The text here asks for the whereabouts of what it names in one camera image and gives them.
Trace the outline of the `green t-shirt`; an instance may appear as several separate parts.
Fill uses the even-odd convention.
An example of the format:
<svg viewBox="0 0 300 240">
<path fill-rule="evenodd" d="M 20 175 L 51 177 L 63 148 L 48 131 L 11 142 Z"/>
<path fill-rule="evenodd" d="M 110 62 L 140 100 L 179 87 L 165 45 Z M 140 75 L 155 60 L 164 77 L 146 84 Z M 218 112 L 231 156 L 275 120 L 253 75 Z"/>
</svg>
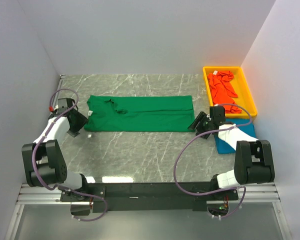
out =
<svg viewBox="0 0 300 240">
<path fill-rule="evenodd" d="M 195 120 L 190 95 L 91 95 L 87 105 L 87 132 L 189 132 Z"/>
</svg>

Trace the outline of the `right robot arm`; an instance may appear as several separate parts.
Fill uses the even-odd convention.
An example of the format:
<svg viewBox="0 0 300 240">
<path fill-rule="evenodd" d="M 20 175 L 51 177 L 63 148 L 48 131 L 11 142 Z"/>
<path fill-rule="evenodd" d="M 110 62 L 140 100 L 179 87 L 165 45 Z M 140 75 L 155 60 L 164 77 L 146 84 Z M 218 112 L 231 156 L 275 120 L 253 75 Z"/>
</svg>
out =
<svg viewBox="0 0 300 240">
<path fill-rule="evenodd" d="M 217 194 L 246 184 L 264 184 L 273 182 L 275 168 L 271 144 L 243 132 L 240 127 L 248 126 L 252 119 L 244 124 L 226 120 L 224 106 L 209 108 L 209 114 L 201 111 L 189 125 L 190 131 L 196 131 L 196 137 L 207 138 L 215 135 L 235 150 L 233 170 L 216 175 L 211 180 L 211 190 L 196 193 L 196 196 Z"/>
</svg>

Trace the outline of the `black base beam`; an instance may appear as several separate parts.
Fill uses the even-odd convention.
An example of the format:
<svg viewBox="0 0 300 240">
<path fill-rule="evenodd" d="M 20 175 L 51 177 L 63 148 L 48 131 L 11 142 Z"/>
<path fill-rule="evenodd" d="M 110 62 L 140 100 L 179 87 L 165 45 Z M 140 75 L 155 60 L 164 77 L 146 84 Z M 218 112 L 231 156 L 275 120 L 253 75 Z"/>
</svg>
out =
<svg viewBox="0 0 300 240">
<path fill-rule="evenodd" d="M 92 207 L 93 213 L 102 213 L 107 202 L 108 211 L 192 210 L 206 212 L 208 201 L 239 199 L 236 190 L 211 195 L 193 196 L 182 192 L 173 182 L 157 183 L 89 183 L 85 192 L 101 197 L 92 199 L 73 192 L 63 192 L 62 203 L 83 204 Z"/>
</svg>

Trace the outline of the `aluminium frame rail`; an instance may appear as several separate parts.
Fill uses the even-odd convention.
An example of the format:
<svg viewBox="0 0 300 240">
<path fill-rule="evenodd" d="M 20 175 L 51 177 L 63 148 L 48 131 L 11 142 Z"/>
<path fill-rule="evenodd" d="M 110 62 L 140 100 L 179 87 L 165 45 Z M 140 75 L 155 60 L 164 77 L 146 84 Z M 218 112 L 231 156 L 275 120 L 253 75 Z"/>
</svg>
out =
<svg viewBox="0 0 300 240">
<path fill-rule="evenodd" d="M 41 187 L 30 187 L 23 184 L 20 188 L 17 205 L 70 205 L 70 202 L 60 200 L 62 192 L 58 189 L 47 190 Z M 246 186 L 244 203 L 277 203 L 280 202 L 276 185 L 274 183 L 250 184 Z"/>
</svg>

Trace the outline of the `blue folded t-shirt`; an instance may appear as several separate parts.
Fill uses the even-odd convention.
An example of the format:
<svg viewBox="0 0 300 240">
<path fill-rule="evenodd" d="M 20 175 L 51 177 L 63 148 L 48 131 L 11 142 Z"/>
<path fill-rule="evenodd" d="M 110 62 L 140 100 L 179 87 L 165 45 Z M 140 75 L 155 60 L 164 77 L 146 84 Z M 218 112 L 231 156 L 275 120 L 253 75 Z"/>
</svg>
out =
<svg viewBox="0 0 300 240">
<path fill-rule="evenodd" d="M 242 118 L 226 118 L 226 121 L 232 122 L 236 125 L 241 125 L 249 122 L 248 119 L 242 119 Z M 244 133 L 246 133 L 247 135 L 256 138 L 255 127 L 252 123 L 246 126 L 240 126 L 239 129 Z M 224 155 L 224 154 L 232 154 L 236 152 L 228 143 L 218 138 L 218 135 L 214 135 L 214 140 L 215 140 L 217 152 L 219 154 Z"/>
</svg>

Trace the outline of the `orange t-shirt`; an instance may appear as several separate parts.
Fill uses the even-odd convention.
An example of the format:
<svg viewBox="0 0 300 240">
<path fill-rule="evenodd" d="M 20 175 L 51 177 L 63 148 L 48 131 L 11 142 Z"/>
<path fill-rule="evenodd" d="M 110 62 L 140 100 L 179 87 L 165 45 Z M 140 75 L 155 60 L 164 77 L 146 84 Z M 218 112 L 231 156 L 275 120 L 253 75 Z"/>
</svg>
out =
<svg viewBox="0 0 300 240">
<path fill-rule="evenodd" d="M 227 114 L 240 114 L 242 110 L 234 106 L 236 104 L 234 98 L 238 97 L 231 85 L 234 74 L 229 70 L 214 71 L 207 75 L 207 79 L 213 104 L 231 104 L 224 106 L 225 112 Z"/>
</svg>

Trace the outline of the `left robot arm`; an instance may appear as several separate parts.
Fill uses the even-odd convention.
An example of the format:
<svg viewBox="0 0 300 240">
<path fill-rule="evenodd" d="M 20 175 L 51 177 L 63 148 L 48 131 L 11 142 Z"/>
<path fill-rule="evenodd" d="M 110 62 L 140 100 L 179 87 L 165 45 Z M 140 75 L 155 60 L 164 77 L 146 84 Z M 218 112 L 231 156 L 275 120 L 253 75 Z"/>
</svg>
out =
<svg viewBox="0 0 300 240">
<path fill-rule="evenodd" d="M 75 138 L 88 121 L 75 103 L 72 98 L 58 99 L 57 108 L 50 108 L 48 124 L 42 134 L 34 142 L 22 146 L 25 178 L 30 187 L 43 187 L 37 177 L 40 175 L 49 188 L 88 192 L 86 177 L 68 170 L 60 148 L 66 135 Z"/>
</svg>

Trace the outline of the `yellow plastic bin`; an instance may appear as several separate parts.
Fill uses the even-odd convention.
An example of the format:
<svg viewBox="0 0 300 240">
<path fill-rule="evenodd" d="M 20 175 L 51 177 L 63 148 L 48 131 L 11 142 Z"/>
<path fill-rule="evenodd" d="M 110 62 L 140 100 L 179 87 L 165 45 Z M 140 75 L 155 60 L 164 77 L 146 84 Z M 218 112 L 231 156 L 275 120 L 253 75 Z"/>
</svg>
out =
<svg viewBox="0 0 300 240">
<path fill-rule="evenodd" d="M 230 71 L 234 74 L 234 79 L 230 83 L 234 88 L 234 91 L 238 94 L 238 98 L 234 99 L 235 103 L 247 110 L 252 118 L 257 116 L 257 108 L 255 106 L 244 73 L 239 66 L 204 66 L 202 71 L 206 86 L 206 94 L 210 106 L 213 106 L 213 99 L 209 87 L 208 74 L 213 74 L 214 71 Z"/>
</svg>

